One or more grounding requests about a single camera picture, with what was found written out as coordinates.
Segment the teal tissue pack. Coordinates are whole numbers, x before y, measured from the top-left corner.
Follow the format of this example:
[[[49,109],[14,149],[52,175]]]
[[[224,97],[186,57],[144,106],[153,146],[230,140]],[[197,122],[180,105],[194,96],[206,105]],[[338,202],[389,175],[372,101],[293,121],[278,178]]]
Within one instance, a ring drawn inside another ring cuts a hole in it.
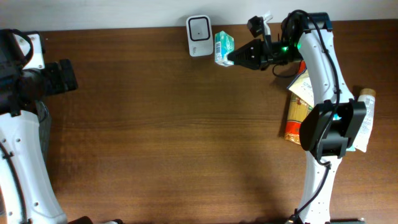
[[[234,65],[228,60],[228,54],[234,51],[234,38],[221,31],[215,34],[215,63],[224,67]]]

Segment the cream yellow snack bag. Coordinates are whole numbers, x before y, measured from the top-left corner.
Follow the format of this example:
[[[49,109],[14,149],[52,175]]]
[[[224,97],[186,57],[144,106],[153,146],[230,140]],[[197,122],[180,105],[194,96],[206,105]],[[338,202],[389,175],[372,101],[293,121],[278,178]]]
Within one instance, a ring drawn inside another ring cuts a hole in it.
[[[313,88],[310,81],[308,70],[300,73],[294,78],[292,83],[287,87],[289,91],[306,102],[309,106],[314,107]]]

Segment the orange spaghetti packet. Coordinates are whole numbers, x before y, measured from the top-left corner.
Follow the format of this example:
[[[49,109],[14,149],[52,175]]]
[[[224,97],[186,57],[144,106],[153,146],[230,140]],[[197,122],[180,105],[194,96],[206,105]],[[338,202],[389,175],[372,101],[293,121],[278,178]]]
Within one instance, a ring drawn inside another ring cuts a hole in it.
[[[305,62],[300,62],[297,76],[306,70],[307,66]],[[298,96],[291,92],[287,122],[284,133],[285,140],[300,145],[300,126],[312,109],[313,107],[309,106],[306,102],[304,102]]]

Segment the white cream tube gold cap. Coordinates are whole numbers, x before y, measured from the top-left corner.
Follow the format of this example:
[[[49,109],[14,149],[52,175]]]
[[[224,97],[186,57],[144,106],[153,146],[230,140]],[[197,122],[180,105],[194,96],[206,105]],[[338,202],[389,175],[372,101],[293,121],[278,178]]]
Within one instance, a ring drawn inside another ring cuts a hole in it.
[[[364,88],[360,91],[358,101],[364,102],[366,106],[366,115],[363,123],[359,129],[359,132],[354,140],[354,147],[362,152],[367,151],[367,146],[371,136],[374,122],[374,108],[376,91],[370,88]]]

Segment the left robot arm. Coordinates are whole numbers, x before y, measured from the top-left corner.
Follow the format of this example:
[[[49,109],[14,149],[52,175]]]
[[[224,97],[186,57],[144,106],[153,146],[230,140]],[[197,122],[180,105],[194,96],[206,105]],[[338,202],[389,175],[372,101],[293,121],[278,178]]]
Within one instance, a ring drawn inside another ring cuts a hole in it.
[[[36,31],[1,30],[1,194],[8,223],[66,223],[40,145],[37,104],[78,89],[69,59],[45,63]]]

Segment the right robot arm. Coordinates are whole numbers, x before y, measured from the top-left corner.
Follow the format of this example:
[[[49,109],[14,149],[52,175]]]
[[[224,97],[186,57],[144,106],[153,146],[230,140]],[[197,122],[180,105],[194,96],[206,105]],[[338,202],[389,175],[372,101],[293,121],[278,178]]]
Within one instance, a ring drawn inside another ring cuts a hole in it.
[[[303,61],[312,84],[314,107],[299,129],[306,155],[303,196],[287,223],[330,223],[336,171],[359,132],[366,105],[347,87],[334,47],[333,27],[325,12],[296,9],[282,21],[278,41],[271,40],[267,16],[254,16],[247,27],[254,40],[228,54],[235,65],[265,70]]]

